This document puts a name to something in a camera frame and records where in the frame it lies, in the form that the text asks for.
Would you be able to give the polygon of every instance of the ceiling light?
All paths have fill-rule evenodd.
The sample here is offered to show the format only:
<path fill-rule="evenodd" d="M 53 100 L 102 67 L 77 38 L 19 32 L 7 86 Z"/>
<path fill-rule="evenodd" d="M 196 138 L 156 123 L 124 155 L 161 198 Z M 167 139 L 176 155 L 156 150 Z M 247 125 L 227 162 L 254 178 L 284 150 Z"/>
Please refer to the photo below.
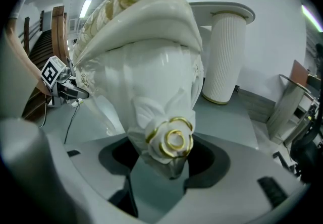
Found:
<path fill-rule="evenodd" d="M 81 14 L 80 14 L 80 18 L 84 18 L 85 14 L 87 12 L 87 9 L 89 8 L 90 4 L 91 4 L 92 0 L 85 0 L 82 10 L 81 10 Z"/>
<path fill-rule="evenodd" d="M 311 21 L 311 23 L 313 23 L 313 25 L 316 27 L 318 32 L 323 32 L 323 29 L 318 23 L 318 21 L 316 20 L 316 18 L 314 18 L 311 12 L 309 12 L 309 10 L 304 5 L 302 5 L 302 11 L 305 14 L 305 16 Z"/>

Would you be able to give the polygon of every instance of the white sculpture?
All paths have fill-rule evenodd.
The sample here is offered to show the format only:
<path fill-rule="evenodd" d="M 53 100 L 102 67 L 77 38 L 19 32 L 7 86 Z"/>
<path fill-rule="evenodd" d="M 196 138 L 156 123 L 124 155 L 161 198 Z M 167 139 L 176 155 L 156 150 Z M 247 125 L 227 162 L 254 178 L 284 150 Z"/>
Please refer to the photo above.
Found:
<path fill-rule="evenodd" d="M 106 0 L 76 44 L 77 85 L 114 106 L 140 155 L 169 178 L 193 147 L 201 51 L 185 0 Z"/>

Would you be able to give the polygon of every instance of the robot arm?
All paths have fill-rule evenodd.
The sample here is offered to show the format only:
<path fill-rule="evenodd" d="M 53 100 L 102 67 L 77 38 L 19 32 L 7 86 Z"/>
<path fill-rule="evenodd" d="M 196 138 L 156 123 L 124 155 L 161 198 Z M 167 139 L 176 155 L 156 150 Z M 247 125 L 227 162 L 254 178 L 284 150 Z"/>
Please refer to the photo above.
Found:
<path fill-rule="evenodd" d="M 57 56 L 48 59 L 41 71 L 41 77 L 50 90 L 52 100 L 49 106 L 58 107 L 64 99 L 88 98 L 89 93 L 76 86 L 76 78 Z"/>

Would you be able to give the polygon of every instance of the white pedestal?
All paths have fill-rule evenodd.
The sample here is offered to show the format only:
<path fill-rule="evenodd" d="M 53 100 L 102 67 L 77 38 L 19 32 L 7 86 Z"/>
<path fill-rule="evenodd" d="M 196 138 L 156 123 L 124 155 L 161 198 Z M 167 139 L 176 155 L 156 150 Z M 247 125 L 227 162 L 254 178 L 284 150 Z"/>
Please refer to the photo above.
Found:
<path fill-rule="evenodd" d="M 191 3 L 198 25 L 212 25 L 210 56 L 202 95 L 226 104 L 231 98 L 243 63 L 246 25 L 254 12 L 237 3 Z"/>

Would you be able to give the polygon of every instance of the fluted white column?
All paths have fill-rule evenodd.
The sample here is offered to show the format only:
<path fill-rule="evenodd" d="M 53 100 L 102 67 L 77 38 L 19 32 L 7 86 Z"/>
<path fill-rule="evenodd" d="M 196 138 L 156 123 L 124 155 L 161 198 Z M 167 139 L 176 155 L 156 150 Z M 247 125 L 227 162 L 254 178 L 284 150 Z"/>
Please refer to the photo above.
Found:
<path fill-rule="evenodd" d="M 203 96 L 218 104 L 231 98 L 243 63 L 246 20 L 235 13 L 213 16 Z"/>

